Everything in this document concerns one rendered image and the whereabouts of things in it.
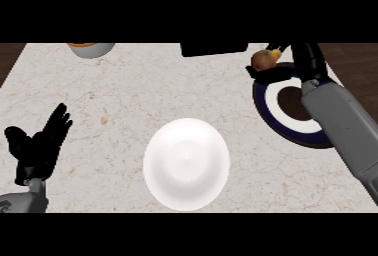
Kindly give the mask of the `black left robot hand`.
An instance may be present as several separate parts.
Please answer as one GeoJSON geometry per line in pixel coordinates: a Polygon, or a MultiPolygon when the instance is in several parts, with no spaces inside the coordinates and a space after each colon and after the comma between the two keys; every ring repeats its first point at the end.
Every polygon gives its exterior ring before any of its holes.
{"type": "Polygon", "coordinates": [[[5,129],[5,137],[9,143],[9,152],[18,160],[15,184],[27,186],[31,179],[50,178],[61,147],[73,126],[67,105],[61,103],[49,117],[45,128],[34,136],[25,131],[9,126],[5,129]]]}

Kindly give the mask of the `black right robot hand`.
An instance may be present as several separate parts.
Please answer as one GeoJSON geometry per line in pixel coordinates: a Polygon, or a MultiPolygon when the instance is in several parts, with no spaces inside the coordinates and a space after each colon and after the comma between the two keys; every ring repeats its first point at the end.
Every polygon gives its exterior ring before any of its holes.
{"type": "Polygon", "coordinates": [[[250,76],[260,85],[269,85],[297,77],[301,82],[316,80],[321,84],[331,81],[327,62],[316,43],[270,43],[265,50],[278,49],[282,53],[287,48],[293,51],[293,63],[276,63],[265,71],[257,71],[251,65],[247,67],[250,76]]]}

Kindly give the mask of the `yellow-brown pear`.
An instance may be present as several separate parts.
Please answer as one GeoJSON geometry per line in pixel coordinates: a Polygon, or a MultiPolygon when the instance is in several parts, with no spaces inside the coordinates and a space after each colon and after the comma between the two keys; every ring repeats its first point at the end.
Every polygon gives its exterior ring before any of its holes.
{"type": "Polygon", "coordinates": [[[282,52],[278,49],[260,50],[251,57],[251,67],[257,71],[265,71],[276,66],[282,52]]]}

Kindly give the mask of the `navy rimmed white plate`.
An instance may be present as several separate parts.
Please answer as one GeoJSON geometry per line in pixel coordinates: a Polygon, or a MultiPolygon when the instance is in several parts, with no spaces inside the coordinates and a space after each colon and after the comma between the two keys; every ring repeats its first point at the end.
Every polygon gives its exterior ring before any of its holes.
{"type": "Polygon", "coordinates": [[[282,62],[273,73],[275,83],[253,83],[257,112],[273,131],[293,143],[315,149],[332,148],[319,123],[301,103],[301,81],[294,64],[282,62]]]}

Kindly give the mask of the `black appliance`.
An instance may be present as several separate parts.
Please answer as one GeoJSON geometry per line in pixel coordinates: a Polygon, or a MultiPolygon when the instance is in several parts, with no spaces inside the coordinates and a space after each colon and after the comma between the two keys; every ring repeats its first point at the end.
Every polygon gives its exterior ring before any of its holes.
{"type": "Polygon", "coordinates": [[[182,43],[182,56],[195,57],[216,54],[244,52],[247,43],[182,43]]]}

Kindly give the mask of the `grey bowl with orange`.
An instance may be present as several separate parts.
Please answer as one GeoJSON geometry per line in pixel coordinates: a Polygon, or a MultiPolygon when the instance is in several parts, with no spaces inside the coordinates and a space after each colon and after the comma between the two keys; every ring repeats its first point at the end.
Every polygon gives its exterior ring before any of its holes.
{"type": "Polygon", "coordinates": [[[70,43],[74,54],[84,58],[93,59],[104,56],[114,48],[114,43],[70,43]]]}

